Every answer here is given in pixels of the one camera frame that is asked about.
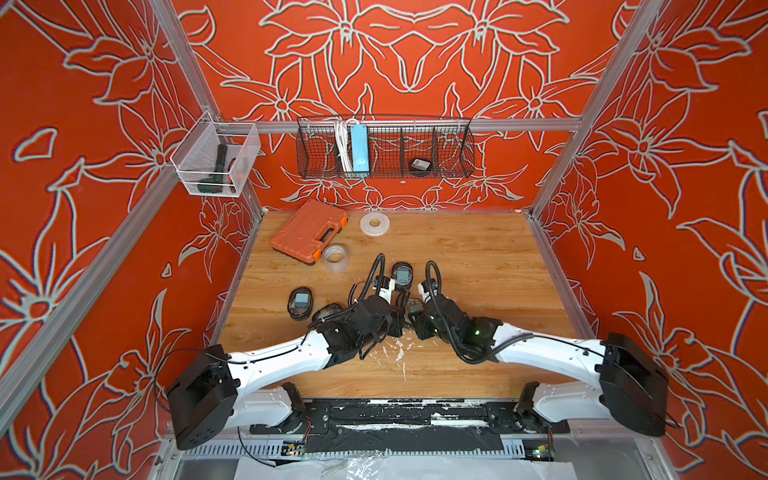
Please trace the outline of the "teal charger cube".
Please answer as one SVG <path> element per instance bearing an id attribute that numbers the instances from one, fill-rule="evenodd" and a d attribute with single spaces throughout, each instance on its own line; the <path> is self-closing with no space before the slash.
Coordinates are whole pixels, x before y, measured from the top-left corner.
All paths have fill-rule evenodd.
<path id="1" fill-rule="evenodd" d="M 307 308 L 311 304 L 311 295 L 307 293 L 296 293 L 293 296 L 293 307 L 297 309 Z"/>

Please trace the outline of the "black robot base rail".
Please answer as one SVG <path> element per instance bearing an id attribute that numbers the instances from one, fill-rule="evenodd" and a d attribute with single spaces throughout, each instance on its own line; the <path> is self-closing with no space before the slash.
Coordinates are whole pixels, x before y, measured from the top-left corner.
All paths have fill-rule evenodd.
<path id="1" fill-rule="evenodd" d="M 252 425 L 251 435 L 297 437 L 308 454 L 450 454 L 539 457 L 538 444 L 568 434 L 519 412 L 517 402 L 478 399 L 320 398 L 276 427 Z"/>

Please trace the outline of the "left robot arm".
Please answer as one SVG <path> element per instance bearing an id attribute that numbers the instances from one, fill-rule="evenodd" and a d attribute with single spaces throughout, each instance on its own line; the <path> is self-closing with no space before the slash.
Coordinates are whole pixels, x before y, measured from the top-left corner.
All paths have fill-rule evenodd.
<path id="1" fill-rule="evenodd" d="M 283 380 L 363 360 L 399 334 L 385 265 L 378 254 L 358 297 L 295 340 L 248 352 L 227 353 L 219 344 L 197 351 L 165 390 L 177 448 L 191 450 L 225 429 L 283 423 L 299 412 Z"/>

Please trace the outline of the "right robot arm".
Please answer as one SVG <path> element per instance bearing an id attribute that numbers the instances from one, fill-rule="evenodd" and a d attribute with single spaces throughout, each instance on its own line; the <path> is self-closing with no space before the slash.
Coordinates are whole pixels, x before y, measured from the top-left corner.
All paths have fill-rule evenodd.
<path id="1" fill-rule="evenodd" d="M 566 338 L 494 318 L 471 317 L 443 294 L 441 272 L 434 261 L 425 266 L 419 293 L 423 310 L 411 318 L 417 334 L 440 338 L 462 362 L 519 364 L 568 377 L 560 385 L 526 384 L 516 404 L 525 428 L 605 419 L 659 438 L 672 425 L 667 412 L 668 376 L 628 336 Z"/>

